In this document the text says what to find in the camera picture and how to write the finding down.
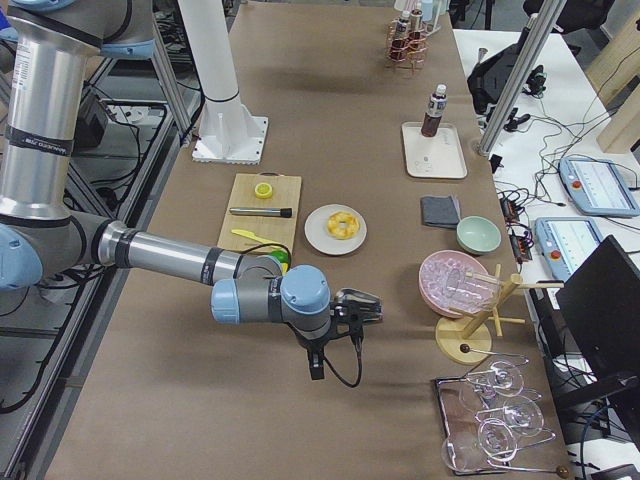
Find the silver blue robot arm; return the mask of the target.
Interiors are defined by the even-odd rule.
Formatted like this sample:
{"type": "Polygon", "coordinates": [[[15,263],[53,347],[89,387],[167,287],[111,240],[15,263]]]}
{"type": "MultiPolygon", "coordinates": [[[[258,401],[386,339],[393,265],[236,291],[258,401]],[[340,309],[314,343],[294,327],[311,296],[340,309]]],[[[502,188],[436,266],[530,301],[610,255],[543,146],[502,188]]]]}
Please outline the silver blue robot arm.
{"type": "Polygon", "coordinates": [[[145,146],[136,147],[129,170],[89,182],[96,206],[80,211],[66,204],[75,149],[99,142],[96,123],[84,117],[91,57],[151,60],[166,99],[164,117],[184,133],[195,125],[151,2],[12,1],[6,16],[1,36],[16,49],[1,160],[3,290],[29,288],[82,265],[138,268],[209,286],[218,322],[288,326],[306,350],[313,379],[331,369],[329,342],[349,337],[361,347],[365,325],[382,318],[377,296],[332,291],[319,269],[280,262],[265,240],[234,252],[131,227],[132,194],[148,164],[145,146]]]}

